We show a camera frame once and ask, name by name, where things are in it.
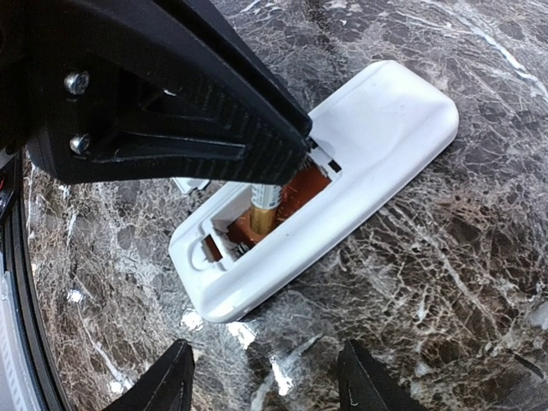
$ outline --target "glossy surface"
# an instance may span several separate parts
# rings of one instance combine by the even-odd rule
[[[167,255],[211,195],[172,182],[64,187],[27,170],[36,284],[63,382],[101,409],[170,346],[196,410],[336,410],[342,340],[432,410],[548,408],[548,4],[216,1],[306,110],[366,65],[456,101],[460,133],[367,224],[244,322],[203,323]]]

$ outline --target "screw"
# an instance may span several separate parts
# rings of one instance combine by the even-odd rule
[[[70,149],[79,155],[84,155],[89,148],[92,138],[89,134],[77,135],[70,140]]]
[[[69,93],[73,96],[80,96],[89,86],[89,73],[86,71],[70,73],[65,77],[64,84]]]

